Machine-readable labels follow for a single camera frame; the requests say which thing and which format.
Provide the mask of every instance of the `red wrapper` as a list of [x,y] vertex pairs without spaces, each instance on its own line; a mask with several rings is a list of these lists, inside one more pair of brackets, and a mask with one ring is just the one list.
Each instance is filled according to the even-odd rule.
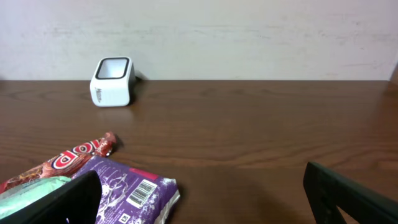
[[0,194],[18,185],[35,179],[55,176],[71,177],[92,156],[108,156],[116,138],[112,132],[107,132],[101,139],[95,139],[67,150],[58,156],[32,168],[21,175],[13,177],[0,185]]

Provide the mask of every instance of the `white smart speaker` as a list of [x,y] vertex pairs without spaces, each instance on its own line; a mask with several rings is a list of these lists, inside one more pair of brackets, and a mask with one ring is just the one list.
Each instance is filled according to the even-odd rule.
[[130,102],[129,82],[133,82],[134,79],[134,67],[129,57],[102,59],[90,82],[93,103],[96,106],[128,105]]

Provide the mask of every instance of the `purple snack package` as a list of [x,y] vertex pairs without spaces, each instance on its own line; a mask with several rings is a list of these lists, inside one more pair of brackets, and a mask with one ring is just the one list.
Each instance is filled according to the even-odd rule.
[[93,156],[72,178],[95,170],[102,185],[96,224],[163,224],[179,199],[175,179]]

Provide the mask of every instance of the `wooden table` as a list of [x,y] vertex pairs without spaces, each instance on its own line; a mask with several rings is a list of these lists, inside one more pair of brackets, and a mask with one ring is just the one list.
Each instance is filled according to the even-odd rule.
[[315,223],[317,161],[398,199],[398,87],[388,82],[150,81],[98,108],[89,82],[0,82],[0,179],[114,131],[110,158],[176,178],[171,223]]

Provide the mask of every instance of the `plastic wrapper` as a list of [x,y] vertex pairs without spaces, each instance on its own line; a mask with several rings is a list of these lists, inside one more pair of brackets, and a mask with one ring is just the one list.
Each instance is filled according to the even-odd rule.
[[76,173],[93,155],[108,156],[116,138],[112,132],[107,132],[101,139],[95,139],[67,150],[58,156],[32,168],[21,175],[13,177],[0,185],[0,194],[18,185],[30,181],[55,176],[71,177]]
[[175,179],[94,156],[72,178],[95,170],[102,185],[96,224],[164,223],[179,199]]
[[37,179],[0,195],[0,219],[19,211],[70,181],[69,177]]

